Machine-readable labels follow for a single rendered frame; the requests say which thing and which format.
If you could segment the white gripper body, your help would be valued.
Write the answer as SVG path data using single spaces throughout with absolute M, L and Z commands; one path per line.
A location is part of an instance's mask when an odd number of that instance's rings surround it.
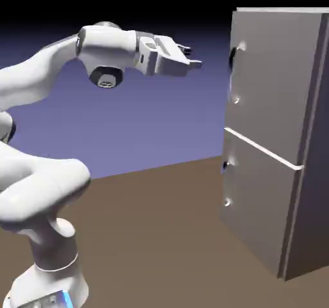
M 183 77 L 187 75 L 190 61 L 171 37 L 156 35 L 157 60 L 155 73 Z

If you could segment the large grey cabinet door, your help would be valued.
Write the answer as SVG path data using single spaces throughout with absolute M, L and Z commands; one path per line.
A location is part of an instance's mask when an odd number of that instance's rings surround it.
M 225 126 L 293 165 L 301 164 L 308 102 L 323 50 L 328 15 L 238 9 L 231 48 L 246 41 L 234 59 Z

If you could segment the grey cabinet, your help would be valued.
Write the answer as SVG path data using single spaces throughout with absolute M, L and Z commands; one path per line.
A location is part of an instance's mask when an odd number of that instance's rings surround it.
M 329 8 L 252 9 L 328 15 L 303 131 L 300 164 L 303 169 L 290 202 L 280 273 L 275 275 L 290 280 L 329 266 Z

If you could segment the small grey cabinet door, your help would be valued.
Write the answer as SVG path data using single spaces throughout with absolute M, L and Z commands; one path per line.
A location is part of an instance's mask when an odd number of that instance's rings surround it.
M 290 202 L 302 166 L 293 165 L 233 129 L 224 129 L 223 161 L 235 159 L 235 198 L 220 208 L 221 220 L 261 260 L 279 275 Z

